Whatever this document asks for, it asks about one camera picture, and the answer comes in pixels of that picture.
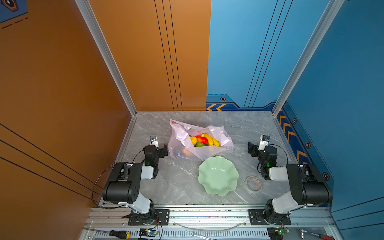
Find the pink printed plastic bag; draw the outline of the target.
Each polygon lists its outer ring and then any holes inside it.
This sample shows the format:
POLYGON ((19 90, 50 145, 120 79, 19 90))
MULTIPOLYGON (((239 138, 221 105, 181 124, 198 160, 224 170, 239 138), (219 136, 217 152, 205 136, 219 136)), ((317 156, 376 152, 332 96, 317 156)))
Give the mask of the pink printed plastic bag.
POLYGON ((170 120, 169 155, 180 160, 206 160, 231 149, 234 144, 224 127, 198 127, 170 120))

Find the yellow lemon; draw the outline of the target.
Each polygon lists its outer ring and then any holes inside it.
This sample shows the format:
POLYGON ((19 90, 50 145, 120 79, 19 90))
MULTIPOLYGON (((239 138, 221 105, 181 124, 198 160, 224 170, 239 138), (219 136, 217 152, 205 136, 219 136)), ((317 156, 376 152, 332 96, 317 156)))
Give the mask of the yellow lemon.
POLYGON ((196 146, 196 144, 198 143, 198 139, 196 137, 190 137, 190 140, 191 140, 193 146, 196 146))

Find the small red orange mango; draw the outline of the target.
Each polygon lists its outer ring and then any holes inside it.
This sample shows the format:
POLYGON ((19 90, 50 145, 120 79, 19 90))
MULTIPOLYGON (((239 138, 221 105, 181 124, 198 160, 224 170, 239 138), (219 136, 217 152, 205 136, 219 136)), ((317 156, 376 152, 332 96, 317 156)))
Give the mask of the small red orange mango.
POLYGON ((198 135, 198 136, 196 136, 196 138, 198 140, 198 143, 202 143, 204 145, 208 144, 208 139, 206 137, 204 137, 204 135, 198 135))

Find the yellow banana bunch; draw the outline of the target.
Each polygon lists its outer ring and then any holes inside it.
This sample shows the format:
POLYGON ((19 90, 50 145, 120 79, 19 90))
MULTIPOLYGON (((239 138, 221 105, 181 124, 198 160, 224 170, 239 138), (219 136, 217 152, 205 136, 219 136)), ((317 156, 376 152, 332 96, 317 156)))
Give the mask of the yellow banana bunch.
POLYGON ((220 143, 218 140, 216 140, 215 138, 211 137, 210 135, 208 134, 204 134, 204 137, 208 140, 208 145, 209 146, 216 146, 216 147, 220 147, 220 143))

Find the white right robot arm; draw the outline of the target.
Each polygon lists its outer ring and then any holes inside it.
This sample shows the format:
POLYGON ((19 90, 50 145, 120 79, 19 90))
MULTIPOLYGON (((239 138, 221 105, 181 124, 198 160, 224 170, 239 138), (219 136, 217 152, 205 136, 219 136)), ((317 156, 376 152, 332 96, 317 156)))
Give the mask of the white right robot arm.
POLYGON ((291 212, 332 202, 331 188, 316 165, 287 163, 278 167, 277 149, 267 141, 260 141, 259 145, 248 142, 248 154, 258 158, 258 170, 266 181, 284 181, 290 187, 286 194, 268 200, 263 210, 249 210, 252 225, 290 225, 291 212))

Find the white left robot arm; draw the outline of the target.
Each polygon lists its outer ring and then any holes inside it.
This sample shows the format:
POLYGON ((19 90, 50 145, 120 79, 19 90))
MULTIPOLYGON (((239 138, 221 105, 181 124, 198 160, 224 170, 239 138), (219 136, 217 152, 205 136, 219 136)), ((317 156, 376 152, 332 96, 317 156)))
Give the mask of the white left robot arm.
POLYGON ((103 189, 103 200, 132 210, 134 221, 150 225, 156 217, 154 202, 140 193, 142 180, 153 180, 159 172, 160 159, 168 155, 168 146, 148 145, 143 148, 145 159, 140 163, 119 162, 103 189))

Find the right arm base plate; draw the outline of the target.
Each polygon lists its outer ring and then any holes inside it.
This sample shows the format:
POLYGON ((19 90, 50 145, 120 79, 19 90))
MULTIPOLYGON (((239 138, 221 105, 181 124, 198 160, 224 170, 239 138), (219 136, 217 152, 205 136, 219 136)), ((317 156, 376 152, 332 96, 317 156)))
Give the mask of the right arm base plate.
POLYGON ((265 209, 249 209, 249 219, 251 225, 291 225, 288 214, 277 214, 274 211, 266 213, 265 209))

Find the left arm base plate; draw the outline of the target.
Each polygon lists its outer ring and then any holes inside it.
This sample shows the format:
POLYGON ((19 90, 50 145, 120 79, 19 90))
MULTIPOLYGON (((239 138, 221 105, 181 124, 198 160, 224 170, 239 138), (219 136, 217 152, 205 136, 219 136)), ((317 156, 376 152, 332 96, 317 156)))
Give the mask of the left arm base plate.
POLYGON ((163 226, 169 224, 170 210, 169 209, 155 209, 153 213, 136 214, 132 212, 128 220, 129 226, 154 226, 160 222, 163 226))

